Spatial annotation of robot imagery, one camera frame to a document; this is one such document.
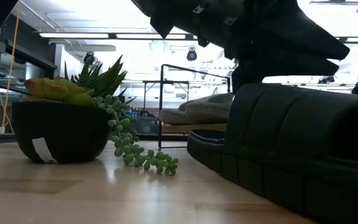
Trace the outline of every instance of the string of pearls plant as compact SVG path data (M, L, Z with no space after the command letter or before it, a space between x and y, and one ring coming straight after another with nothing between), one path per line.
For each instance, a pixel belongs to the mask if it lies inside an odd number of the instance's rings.
M106 95L94 97L95 105L107 114L111 115L108 125L112 127L109 139L114 142L116 157L123 157L126 165L134 167L143 166L144 170L149 170L152 166L157 168L157 173L165 175L175 175L178 168L178 159L170 157L162 152L154 153L149 150L144 154L145 149L135 142L139 141L137 131L131 128L131 123L136 123L137 119L125 114L125 110L129 109L129 105L122 103L118 97Z

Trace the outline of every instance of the white ceiling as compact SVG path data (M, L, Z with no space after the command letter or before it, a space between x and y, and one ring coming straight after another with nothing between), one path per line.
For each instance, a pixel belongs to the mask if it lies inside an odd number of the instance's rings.
M21 0L18 3L23 21L42 32L153 32L149 18L143 15L130 0ZM357 6L316 6L310 0L298 0L305 14L333 35L358 35ZM183 32L175 29L174 33ZM81 45L116 46L118 52L135 55L140 49L149 49L147 41L133 40L72 40L77 48ZM196 42L169 41L171 46L197 47L199 59L216 60L221 54L217 46L205 49ZM340 62L339 73L349 73L358 67L358 45L351 45L351 54ZM173 58L182 58L186 51L177 50Z

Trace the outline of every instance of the black metal frame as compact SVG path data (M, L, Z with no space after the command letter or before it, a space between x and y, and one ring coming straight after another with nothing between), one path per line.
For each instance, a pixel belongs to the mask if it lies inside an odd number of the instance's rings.
M230 79L230 77L223 77L223 76L220 76L220 75L214 75L214 74L210 74L210 73L207 73L207 72L193 70L193 69L190 69L190 68L179 67L179 66L176 66L176 65L163 64L163 65L161 65L161 71L160 71L160 99L159 99L160 100L160 105L159 105L158 112L161 112L161 110L162 110L163 86L164 86L164 84L185 83L185 84L189 85L189 81L164 80L164 67L175 68L177 70L198 73L198 74L201 74L201 75L210 75L210 76L213 76L213 77L224 78L224 79L226 79L227 92L228 93L231 92L231 79ZM160 120L160 116L158 116L157 121L158 121L158 150L161 151L161 149L173 149L173 148L183 147L183 146L162 147L162 122Z

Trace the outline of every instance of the black planter bowl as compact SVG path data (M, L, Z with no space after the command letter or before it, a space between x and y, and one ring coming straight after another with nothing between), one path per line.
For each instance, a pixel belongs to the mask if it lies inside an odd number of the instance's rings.
M105 110L63 103L18 102L12 124L23 153L39 163L87 162L98 157L111 128Z

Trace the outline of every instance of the white label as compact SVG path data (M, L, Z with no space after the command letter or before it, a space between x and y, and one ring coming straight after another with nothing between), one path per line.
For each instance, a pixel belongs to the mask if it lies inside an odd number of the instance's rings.
M52 157L44 138L33 139L32 144L38 156L40 156L45 163L57 163Z

